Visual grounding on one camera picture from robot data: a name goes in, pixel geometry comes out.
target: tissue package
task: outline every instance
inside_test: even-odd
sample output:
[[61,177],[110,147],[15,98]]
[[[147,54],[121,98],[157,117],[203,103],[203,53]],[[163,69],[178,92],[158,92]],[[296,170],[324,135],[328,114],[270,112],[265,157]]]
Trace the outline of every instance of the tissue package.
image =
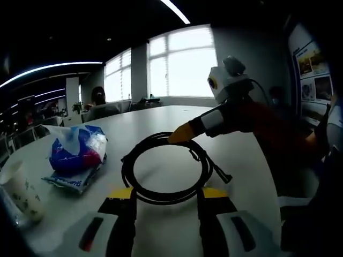
[[77,174],[102,163],[107,139],[101,128],[46,126],[57,138],[52,145],[50,164],[60,174]]

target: white table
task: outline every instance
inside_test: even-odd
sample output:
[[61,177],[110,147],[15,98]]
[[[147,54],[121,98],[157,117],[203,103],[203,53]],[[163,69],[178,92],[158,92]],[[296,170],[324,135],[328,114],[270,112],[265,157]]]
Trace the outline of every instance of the white table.
[[[102,175],[81,197],[62,193],[41,180],[53,172],[47,159],[54,141],[51,135],[16,151],[4,168],[16,160],[24,160],[30,179],[46,205],[44,219],[25,233],[29,244],[37,252],[53,250],[61,242],[63,231],[72,223],[87,211],[97,211],[113,189],[124,188],[120,159],[138,142],[154,133],[173,131],[208,109],[167,106],[87,123],[100,126],[108,137],[108,159]],[[208,186],[227,190],[237,209],[249,211],[264,223],[279,244],[281,219],[277,192],[254,135],[235,132],[213,139],[201,135],[195,141],[223,171],[233,176],[233,180],[225,185],[214,172]],[[145,188],[158,192],[186,189],[199,178],[200,171],[200,163],[186,148],[177,146],[151,149],[135,164],[138,181]],[[173,206],[154,206],[138,201],[132,256],[202,256],[196,198]]]

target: ceiling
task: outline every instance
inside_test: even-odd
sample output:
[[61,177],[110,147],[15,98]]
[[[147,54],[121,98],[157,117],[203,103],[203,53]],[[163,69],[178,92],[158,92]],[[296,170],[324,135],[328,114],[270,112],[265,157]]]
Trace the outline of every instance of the ceiling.
[[[273,1],[172,0],[190,25],[247,27],[281,32],[288,13]],[[0,84],[22,72],[64,62],[106,62],[121,51],[161,33],[185,27],[159,0],[124,0],[89,4],[7,6],[1,16]],[[53,80],[34,80],[66,73],[92,72],[99,65],[70,65],[42,70],[0,88],[0,110],[19,96],[54,88]]]

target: paper cup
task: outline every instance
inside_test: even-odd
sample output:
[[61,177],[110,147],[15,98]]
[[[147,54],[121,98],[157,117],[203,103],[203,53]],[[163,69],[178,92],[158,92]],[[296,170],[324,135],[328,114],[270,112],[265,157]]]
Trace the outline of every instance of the paper cup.
[[40,221],[44,208],[34,186],[24,173],[23,161],[12,164],[0,172],[0,185],[6,190],[19,210],[34,222]]

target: coiled cable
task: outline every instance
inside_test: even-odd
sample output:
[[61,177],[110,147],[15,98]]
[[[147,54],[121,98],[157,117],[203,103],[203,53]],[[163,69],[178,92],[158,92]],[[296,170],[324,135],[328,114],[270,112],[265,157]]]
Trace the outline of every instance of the coiled cable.
[[[153,205],[174,205],[186,201],[197,194],[198,190],[205,185],[213,173],[213,169],[219,177],[227,184],[231,181],[232,176],[225,174],[208,156],[199,144],[193,140],[180,143],[169,143],[167,141],[171,132],[161,132],[151,135],[137,144],[128,155],[122,158],[122,178],[126,187],[132,186],[137,192],[137,198],[143,202]],[[199,180],[189,189],[175,193],[158,193],[143,188],[135,178],[133,167],[137,158],[145,151],[158,146],[176,145],[189,148],[189,152],[196,161],[202,164],[202,174]]]

